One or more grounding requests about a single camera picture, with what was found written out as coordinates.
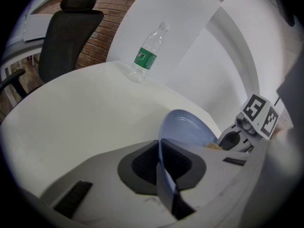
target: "white table surface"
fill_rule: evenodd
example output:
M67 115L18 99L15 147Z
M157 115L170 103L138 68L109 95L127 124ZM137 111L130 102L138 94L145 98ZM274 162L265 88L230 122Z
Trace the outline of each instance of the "white table surface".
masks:
M199 106L150 77L132 82L127 68L114 61L65 74L10 112L0 127L1 145L21 187L40 196L96 154L158 139L163 118L174 109L195 114L220 136Z

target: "chair backrest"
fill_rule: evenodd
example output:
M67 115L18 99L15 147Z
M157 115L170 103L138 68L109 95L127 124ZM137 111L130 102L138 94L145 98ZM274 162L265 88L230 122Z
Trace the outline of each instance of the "chair backrest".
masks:
M62 0L63 10L52 17L40 54L38 72L44 83L73 70L80 51L104 17L103 12L91 10L95 2Z

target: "plastic water bottle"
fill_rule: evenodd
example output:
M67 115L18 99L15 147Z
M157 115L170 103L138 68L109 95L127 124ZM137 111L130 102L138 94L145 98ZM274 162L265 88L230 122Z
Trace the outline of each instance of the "plastic water bottle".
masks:
M157 58L158 52L164 44L165 35L169 29L169 24L162 22L159 28L147 37L128 74L129 79L136 83L142 83L145 80L148 71Z

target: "office chair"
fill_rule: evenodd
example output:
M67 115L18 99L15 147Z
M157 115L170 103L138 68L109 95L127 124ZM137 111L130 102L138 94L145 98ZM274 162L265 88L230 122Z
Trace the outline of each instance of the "office chair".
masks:
M80 51L104 17L103 12L92 10L95 3L96 0L61 1L62 10L53 15L40 54L38 73L44 83L73 70ZM9 75L0 83L0 92L11 84L23 99L36 90L26 93L19 82L23 74L25 70L19 69Z

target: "red brick wall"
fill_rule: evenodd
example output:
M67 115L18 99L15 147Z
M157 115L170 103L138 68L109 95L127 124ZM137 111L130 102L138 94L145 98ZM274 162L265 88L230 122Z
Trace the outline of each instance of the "red brick wall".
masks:
M94 9L104 13L104 19L82 49L75 69L103 63L114 35L128 9L135 0L97 0ZM61 0L50 0L35 13L54 14L60 10Z

